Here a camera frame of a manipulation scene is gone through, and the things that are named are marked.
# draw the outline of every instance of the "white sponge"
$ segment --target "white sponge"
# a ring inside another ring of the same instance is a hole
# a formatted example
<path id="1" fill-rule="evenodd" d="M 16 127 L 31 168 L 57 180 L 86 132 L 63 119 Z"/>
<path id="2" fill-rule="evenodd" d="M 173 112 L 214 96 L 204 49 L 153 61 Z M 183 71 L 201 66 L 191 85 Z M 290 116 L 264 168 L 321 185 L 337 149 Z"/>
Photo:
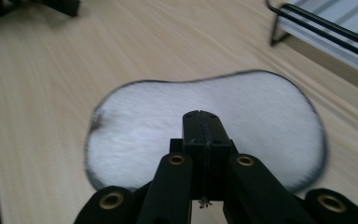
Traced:
<path id="1" fill-rule="evenodd" d="M 306 96 L 266 71 L 191 82 L 139 81 L 110 93 L 95 109 L 86 166 L 96 189 L 135 190 L 153 179 L 170 139 L 182 138 L 182 116 L 218 116 L 240 153 L 260 159 L 290 191 L 324 167 L 324 127 Z"/>

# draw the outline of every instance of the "light wood surface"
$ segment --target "light wood surface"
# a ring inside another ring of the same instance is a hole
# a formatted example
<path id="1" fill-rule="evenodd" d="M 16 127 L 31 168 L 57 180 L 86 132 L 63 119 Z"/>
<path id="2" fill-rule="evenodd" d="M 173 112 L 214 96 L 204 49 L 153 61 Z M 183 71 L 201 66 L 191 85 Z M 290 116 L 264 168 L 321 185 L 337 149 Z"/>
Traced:
<path id="1" fill-rule="evenodd" d="M 90 115 L 112 89 L 139 79 L 191 80 L 254 68 L 288 77 L 309 96 L 330 147 L 312 187 L 358 204 L 358 83 L 309 59 L 308 45 L 297 50 L 288 39 L 272 49 L 273 14 L 263 2 L 84 0 L 77 18 L 25 3 L 1 18 L 4 223 L 74 222 L 95 192 L 84 172 Z M 221 203 L 194 207 L 193 223 L 225 223 Z"/>

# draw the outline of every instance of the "black wire frame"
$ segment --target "black wire frame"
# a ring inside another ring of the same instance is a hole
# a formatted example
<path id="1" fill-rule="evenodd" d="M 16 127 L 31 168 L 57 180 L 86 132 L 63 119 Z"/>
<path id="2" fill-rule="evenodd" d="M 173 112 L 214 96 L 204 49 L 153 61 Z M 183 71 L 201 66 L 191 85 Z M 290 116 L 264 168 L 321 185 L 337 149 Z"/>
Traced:
<path id="1" fill-rule="evenodd" d="M 297 25 L 304 27 L 310 31 L 312 31 L 313 33 L 320 35 L 338 45 L 340 45 L 342 48 L 347 49 L 355 54 L 358 55 L 358 48 L 356 48 L 354 45 L 349 44 L 333 35 L 330 35 L 329 33 L 315 27 L 312 26 L 309 23 L 306 23 L 305 21 L 302 21 L 296 17 L 294 17 L 293 15 L 288 14 L 286 11 L 289 11 L 291 13 L 297 14 L 298 16 L 303 17 L 304 19 L 307 19 L 308 21 L 312 21 L 316 24 L 321 25 L 322 27 L 326 28 L 327 30 L 333 31 L 334 33 L 347 37 L 349 40 L 358 43 L 358 34 L 345 29 L 331 21 L 327 21 L 313 13 L 308 12 L 307 10 L 304 10 L 300 7 L 297 7 L 295 5 L 292 4 L 288 4 L 288 3 L 284 3 L 282 4 L 280 7 L 276 8 L 273 7 L 272 4 L 270 3 L 269 0 L 265 0 L 267 7 L 273 11 L 274 13 L 276 13 L 276 18 L 275 18 L 275 22 L 272 28 L 272 33 L 271 33 L 271 39 L 270 39 L 270 45 L 274 46 L 277 43 L 283 41 L 287 36 L 289 36 L 290 34 L 285 34 L 281 37 L 276 38 L 276 33 L 277 33 L 277 27 L 278 27 L 278 19 L 279 17 L 283 17 L 286 18 L 289 21 L 292 21 L 294 23 L 296 23 Z"/>

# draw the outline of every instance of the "wood grain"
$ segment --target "wood grain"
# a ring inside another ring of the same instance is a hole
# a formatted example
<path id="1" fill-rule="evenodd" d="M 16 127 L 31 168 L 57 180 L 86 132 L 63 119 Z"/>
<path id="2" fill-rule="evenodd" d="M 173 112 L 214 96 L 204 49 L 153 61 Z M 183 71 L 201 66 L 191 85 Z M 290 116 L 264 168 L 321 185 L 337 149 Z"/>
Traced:
<path id="1" fill-rule="evenodd" d="M 254 68 L 284 75 L 309 96 L 330 146 L 312 187 L 358 204 L 358 85 L 337 75 L 346 70 L 310 60 L 306 45 L 296 50 L 289 39 L 272 49 L 272 20 L 260 0 L 84 0 L 77 18 L 27 2 L 0 18 L 4 223 L 75 220 L 94 192 L 84 172 L 90 115 L 112 89 Z M 225 223 L 220 210 L 195 205 L 193 223 Z"/>

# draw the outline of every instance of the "wooden table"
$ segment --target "wooden table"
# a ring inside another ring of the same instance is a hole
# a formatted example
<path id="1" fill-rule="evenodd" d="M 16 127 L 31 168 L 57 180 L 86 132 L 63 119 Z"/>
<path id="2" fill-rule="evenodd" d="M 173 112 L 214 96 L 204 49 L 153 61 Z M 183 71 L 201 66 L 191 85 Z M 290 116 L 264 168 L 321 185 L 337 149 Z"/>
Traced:
<path id="1" fill-rule="evenodd" d="M 84 0 L 77 18 L 27 2 L 0 18 L 4 223 L 75 220 L 95 191 L 84 171 L 91 112 L 114 88 L 254 68 L 284 75 L 309 96 L 330 147 L 312 187 L 358 204 L 357 73 L 326 68 L 334 59 L 295 38 L 272 49 L 272 19 L 261 0 Z M 194 206 L 193 223 L 207 221 L 225 223 L 221 203 Z"/>

